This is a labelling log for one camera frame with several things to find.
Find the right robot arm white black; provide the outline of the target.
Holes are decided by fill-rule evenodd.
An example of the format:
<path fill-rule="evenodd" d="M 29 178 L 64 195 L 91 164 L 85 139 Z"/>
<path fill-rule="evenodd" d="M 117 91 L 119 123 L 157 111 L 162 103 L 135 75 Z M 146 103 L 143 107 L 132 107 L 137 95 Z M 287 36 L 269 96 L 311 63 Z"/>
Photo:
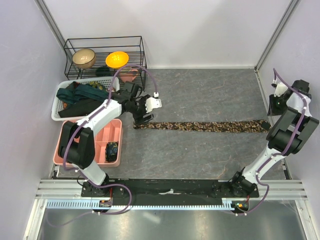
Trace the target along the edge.
<path fill-rule="evenodd" d="M 312 99 L 309 82 L 300 79 L 290 87 L 283 82 L 272 85 L 275 91 L 269 95 L 267 115 L 279 118 L 266 136 L 265 149 L 251 164 L 234 174 L 228 186 L 235 197 L 255 194 L 262 176 L 285 157 L 297 154 L 319 125 L 309 110 Z"/>

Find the brown floral tie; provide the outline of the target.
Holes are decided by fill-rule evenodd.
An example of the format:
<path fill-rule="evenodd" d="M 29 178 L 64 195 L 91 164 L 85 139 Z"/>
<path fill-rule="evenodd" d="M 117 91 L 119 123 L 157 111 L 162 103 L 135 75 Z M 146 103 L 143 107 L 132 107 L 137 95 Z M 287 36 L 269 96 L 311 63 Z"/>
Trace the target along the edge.
<path fill-rule="evenodd" d="M 149 122 L 134 125 L 136 130 L 174 130 L 213 133 L 268 133 L 271 124 L 264 119 L 222 122 Z"/>

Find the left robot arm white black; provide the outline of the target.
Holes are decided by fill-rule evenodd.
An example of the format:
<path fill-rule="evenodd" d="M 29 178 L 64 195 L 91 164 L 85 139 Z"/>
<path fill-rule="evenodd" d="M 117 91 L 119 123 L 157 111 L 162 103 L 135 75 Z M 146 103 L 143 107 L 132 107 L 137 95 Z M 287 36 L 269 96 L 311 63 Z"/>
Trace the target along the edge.
<path fill-rule="evenodd" d="M 135 124 L 144 124 L 153 119 L 153 109 L 162 106 L 159 92 L 138 96 L 140 86 L 126 82 L 124 88 L 111 92 L 108 98 L 88 116 L 76 121 L 66 121 L 62 125 L 57 154 L 63 159 L 62 165 L 69 163 L 74 170 L 92 184 L 92 191 L 99 197 L 110 191 L 109 176 L 95 161 L 95 137 L 112 120 L 123 113 L 131 113 Z"/>

